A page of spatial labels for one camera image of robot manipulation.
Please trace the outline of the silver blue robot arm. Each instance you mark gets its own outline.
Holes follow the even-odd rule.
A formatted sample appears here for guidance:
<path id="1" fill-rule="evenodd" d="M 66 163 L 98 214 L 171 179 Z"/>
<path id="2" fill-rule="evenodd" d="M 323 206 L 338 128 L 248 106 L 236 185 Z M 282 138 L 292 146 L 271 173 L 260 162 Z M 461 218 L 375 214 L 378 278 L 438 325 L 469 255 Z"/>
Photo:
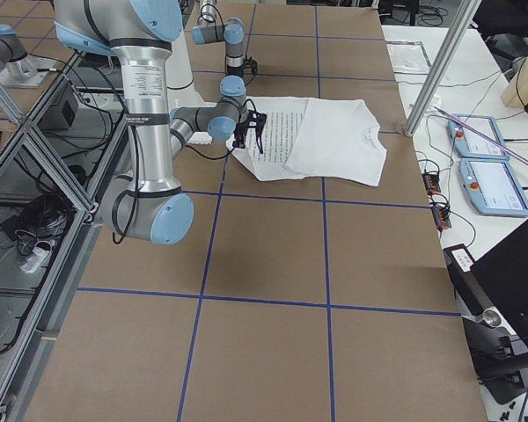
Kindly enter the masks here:
<path id="1" fill-rule="evenodd" d="M 194 27 L 197 44 L 225 44 L 226 76 L 213 106 L 172 106 L 168 65 L 184 40 L 177 1 L 57 1 L 58 40 L 79 52 L 116 57 L 121 65 L 121 102 L 128 127 L 132 169 L 109 184 L 99 207 L 102 222 L 120 244 L 131 237 L 154 244 L 176 244 L 189 231 L 194 204 L 174 177 L 172 160 L 196 133 L 244 148 L 247 133 L 261 138 L 267 116 L 246 96 L 243 69 L 244 27 L 230 18 Z"/>
<path id="2" fill-rule="evenodd" d="M 196 25 L 192 28 L 196 45 L 224 44 L 224 71 L 226 76 L 243 78 L 246 73 L 255 77 L 258 63 L 245 49 L 245 29 L 240 18 L 223 19 L 216 1 L 200 1 Z"/>

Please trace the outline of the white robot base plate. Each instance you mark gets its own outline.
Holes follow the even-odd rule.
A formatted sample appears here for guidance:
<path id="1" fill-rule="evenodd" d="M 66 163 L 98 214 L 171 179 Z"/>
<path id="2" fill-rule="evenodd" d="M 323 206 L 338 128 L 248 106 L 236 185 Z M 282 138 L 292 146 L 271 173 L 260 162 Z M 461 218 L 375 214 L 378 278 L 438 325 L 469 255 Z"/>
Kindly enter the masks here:
<path id="1" fill-rule="evenodd" d="M 171 42 L 171 55 L 165 61 L 165 82 L 170 112 L 181 107 L 208 105 L 194 85 L 184 29 L 181 29 L 179 37 Z"/>

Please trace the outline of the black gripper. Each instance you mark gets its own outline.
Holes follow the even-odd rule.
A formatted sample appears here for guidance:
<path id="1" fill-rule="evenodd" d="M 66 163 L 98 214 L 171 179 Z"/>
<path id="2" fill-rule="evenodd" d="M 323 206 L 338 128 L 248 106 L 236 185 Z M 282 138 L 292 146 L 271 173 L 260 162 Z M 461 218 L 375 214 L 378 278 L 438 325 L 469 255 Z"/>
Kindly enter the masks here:
<path id="1" fill-rule="evenodd" d="M 263 149 L 263 130 L 266 125 L 268 116 L 265 113 L 249 110 L 246 119 L 236 125 L 233 134 L 232 147 L 234 149 L 244 149 L 246 147 L 246 136 L 249 129 L 254 129 L 255 142 L 260 154 L 264 153 Z"/>
<path id="2" fill-rule="evenodd" d="M 247 71 L 253 76 L 258 72 L 258 63 L 252 57 L 225 58 L 226 76 L 243 76 Z"/>

